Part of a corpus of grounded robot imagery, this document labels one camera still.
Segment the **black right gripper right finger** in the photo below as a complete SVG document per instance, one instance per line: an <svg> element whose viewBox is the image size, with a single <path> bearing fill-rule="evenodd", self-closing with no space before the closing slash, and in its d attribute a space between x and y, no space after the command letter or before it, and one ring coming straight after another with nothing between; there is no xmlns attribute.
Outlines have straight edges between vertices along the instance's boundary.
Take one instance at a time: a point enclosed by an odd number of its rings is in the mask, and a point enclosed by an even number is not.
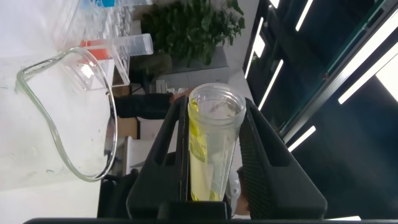
<svg viewBox="0 0 398 224"><path fill-rule="evenodd" d="M251 100L239 131L253 220L321 220L327 201Z"/></svg>

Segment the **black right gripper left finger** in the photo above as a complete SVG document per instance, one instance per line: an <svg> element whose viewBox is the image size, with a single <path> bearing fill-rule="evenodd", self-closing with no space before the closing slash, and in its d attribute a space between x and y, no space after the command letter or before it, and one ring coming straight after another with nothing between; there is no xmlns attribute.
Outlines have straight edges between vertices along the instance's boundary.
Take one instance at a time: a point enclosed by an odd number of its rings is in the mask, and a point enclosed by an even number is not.
<svg viewBox="0 0 398 224"><path fill-rule="evenodd" d="M130 218L157 218L162 205L188 201L188 98L171 105L145 163L126 200ZM166 163L174 129L177 143L174 163Z"/></svg>

